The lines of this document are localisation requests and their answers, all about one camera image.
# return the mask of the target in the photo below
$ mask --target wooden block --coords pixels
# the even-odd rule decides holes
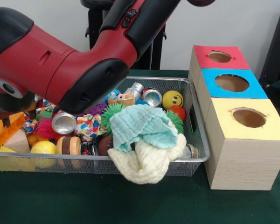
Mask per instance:
[[[204,122],[211,97],[267,99],[251,70],[202,69],[196,91]]]
[[[17,153],[30,153],[30,147],[25,131],[19,129],[3,146],[14,150]]]
[[[197,46],[192,49],[188,79],[196,90],[201,69],[241,69],[250,67],[238,47]]]
[[[212,98],[211,189],[270,190],[280,170],[280,117],[269,99]]]

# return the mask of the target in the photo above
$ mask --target red box top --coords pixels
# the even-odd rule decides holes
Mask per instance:
[[[242,69],[250,70],[240,49],[236,46],[198,46],[194,45],[201,69]]]

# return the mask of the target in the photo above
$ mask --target blue box top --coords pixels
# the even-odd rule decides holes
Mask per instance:
[[[202,69],[211,97],[268,99],[251,70]]]

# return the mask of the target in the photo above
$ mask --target metal wire basket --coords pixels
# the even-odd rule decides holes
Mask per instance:
[[[208,160],[210,149],[201,117],[201,111],[193,84],[183,78],[154,78],[154,77],[128,77],[118,89],[124,92],[133,83],[141,83],[146,88],[155,88],[162,95],[169,90],[179,91],[184,97],[184,105],[188,116],[184,121],[184,135],[187,143],[199,151],[198,158],[184,155],[171,162],[166,175],[192,176],[201,162]],[[65,166],[60,166],[57,160],[62,160]],[[41,164],[43,168],[36,168],[35,172],[49,173],[88,173],[88,174],[119,174],[109,156],[88,155],[51,155],[51,154],[18,154],[0,153],[0,170],[32,171],[29,163]]]

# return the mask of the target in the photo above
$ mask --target yellow box top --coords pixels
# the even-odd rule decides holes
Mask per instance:
[[[280,116],[269,99],[212,98],[227,139],[280,140]]]

